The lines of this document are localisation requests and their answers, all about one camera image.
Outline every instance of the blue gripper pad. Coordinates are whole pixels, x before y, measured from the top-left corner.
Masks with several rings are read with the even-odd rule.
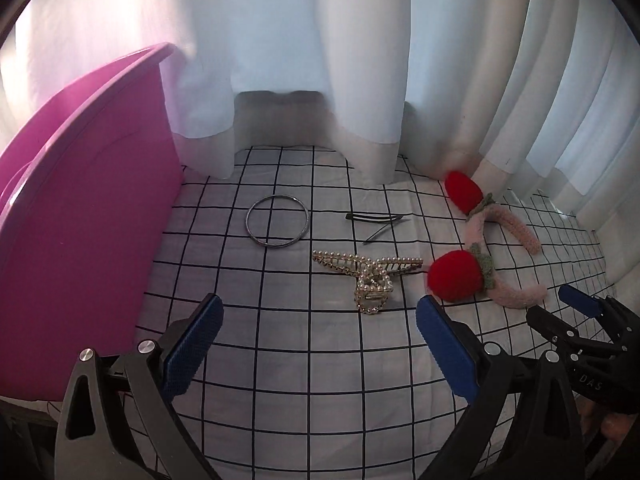
[[[563,303],[572,306],[586,317],[598,317],[602,314],[600,303],[595,298],[588,296],[583,291],[573,288],[571,285],[560,285],[558,298]]]
[[[212,295],[184,331],[174,351],[164,362],[161,393],[167,402],[186,393],[222,327],[223,316],[222,300]]]
[[[431,296],[423,297],[415,311],[415,321],[449,387],[471,404],[478,394],[476,364],[440,315]]]

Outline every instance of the white curtain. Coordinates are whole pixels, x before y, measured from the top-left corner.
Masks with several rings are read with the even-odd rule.
[[[610,280],[637,281],[640,48],[610,0],[33,0],[0,49],[0,138],[160,41],[180,48],[162,76],[195,169],[320,144],[383,183],[400,152],[435,178],[543,190],[597,230]]]

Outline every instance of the pink plastic basket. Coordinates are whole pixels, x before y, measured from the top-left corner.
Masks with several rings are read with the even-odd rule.
[[[0,395],[62,400],[78,352],[130,349],[182,181],[168,43],[54,95],[0,156]]]

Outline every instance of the grid pattern cloth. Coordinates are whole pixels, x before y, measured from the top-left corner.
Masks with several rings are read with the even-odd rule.
[[[462,247],[464,215],[444,188],[400,157],[395,183],[371,186],[339,153],[324,148],[252,148],[238,153],[229,180],[186,169],[186,181],[163,235],[138,325],[138,339],[158,338],[187,317],[208,292],[225,303],[225,321],[186,394],[174,408],[224,480],[418,478],[453,430],[465,400],[452,394],[415,325],[424,273],[395,277],[382,313],[361,316],[355,281],[311,260],[312,250],[372,257],[420,256],[425,268]],[[244,228],[248,208],[270,194],[293,195],[312,222],[283,249],[255,244]],[[499,203],[532,226],[543,253],[529,253],[499,224],[484,234],[500,275],[511,285],[544,283],[544,307],[582,336],[604,339],[593,320],[559,303],[570,283],[611,294],[594,234],[540,194],[511,192]],[[380,226],[347,212],[408,215],[374,243]],[[263,202],[251,216],[255,235],[271,242],[297,235],[305,215],[292,202]],[[525,322],[484,296],[447,313],[483,342],[539,357],[550,346]],[[503,409],[480,466],[497,457],[516,396]],[[135,405],[130,424],[151,467],[163,471]]]

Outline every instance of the metal bangle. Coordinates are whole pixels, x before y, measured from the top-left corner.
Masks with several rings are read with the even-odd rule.
[[[254,234],[251,232],[251,229],[249,229],[249,215],[251,214],[251,211],[254,210],[254,208],[259,204],[264,202],[265,200],[268,200],[270,198],[288,198],[289,200],[293,200],[294,202],[297,202],[298,204],[300,204],[300,206],[302,207],[302,209],[305,212],[305,216],[306,216],[306,222],[305,222],[305,226],[303,227],[302,231],[300,231],[300,234],[298,236],[296,236],[295,238],[292,238],[291,240],[288,240],[287,242],[281,243],[281,244],[269,244],[267,242],[263,242],[262,240],[258,240],[258,238],[256,238],[254,236]],[[257,243],[258,245],[262,245],[263,247],[270,247],[273,249],[277,249],[279,247],[287,247],[290,246],[291,244],[296,243],[297,241],[300,240],[300,238],[302,238],[306,232],[309,229],[309,223],[311,222],[311,214],[309,213],[309,209],[306,208],[306,206],[300,202],[300,200],[298,200],[296,197],[294,196],[289,196],[289,195],[269,195],[266,196],[264,198],[261,198],[260,200],[258,200],[258,202],[256,202],[255,204],[253,204],[250,208],[249,211],[246,212],[246,217],[244,218],[244,227],[246,228],[246,232],[248,233],[248,235],[251,237],[251,240],[253,240],[255,243]]]

